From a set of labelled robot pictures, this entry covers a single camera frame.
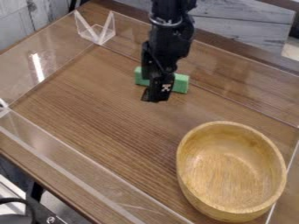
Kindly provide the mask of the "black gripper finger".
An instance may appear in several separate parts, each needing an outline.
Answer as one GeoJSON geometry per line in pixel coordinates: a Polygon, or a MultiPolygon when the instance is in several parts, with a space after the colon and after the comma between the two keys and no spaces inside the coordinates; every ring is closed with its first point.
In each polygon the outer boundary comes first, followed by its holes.
{"type": "Polygon", "coordinates": [[[145,80],[157,80],[160,78],[156,61],[151,54],[149,43],[143,43],[141,50],[141,76],[145,80]]]}
{"type": "Polygon", "coordinates": [[[141,100],[144,102],[165,102],[173,90],[175,76],[172,73],[143,73],[143,78],[149,80],[141,100]]]}

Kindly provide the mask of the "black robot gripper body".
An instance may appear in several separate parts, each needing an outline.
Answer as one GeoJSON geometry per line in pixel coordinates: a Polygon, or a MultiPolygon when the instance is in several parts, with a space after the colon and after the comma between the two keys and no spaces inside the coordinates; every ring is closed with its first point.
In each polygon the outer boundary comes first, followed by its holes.
{"type": "Polygon", "coordinates": [[[188,56],[195,33],[192,17],[181,17],[179,24],[152,22],[148,34],[151,54],[160,73],[172,74],[177,61],[188,56]]]}

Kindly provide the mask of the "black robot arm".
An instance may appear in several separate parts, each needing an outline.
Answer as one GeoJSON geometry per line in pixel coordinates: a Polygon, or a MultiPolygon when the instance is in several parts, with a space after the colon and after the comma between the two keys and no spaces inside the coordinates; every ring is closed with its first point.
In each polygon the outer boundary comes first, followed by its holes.
{"type": "Polygon", "coordinates": [[[195,33],[189,11],[196,0],[152,0],[151,30],[143,43],[141,76],[149,80],[141,100],[164,102],[173,90],[177,61],[188,56],[195,33]]]}

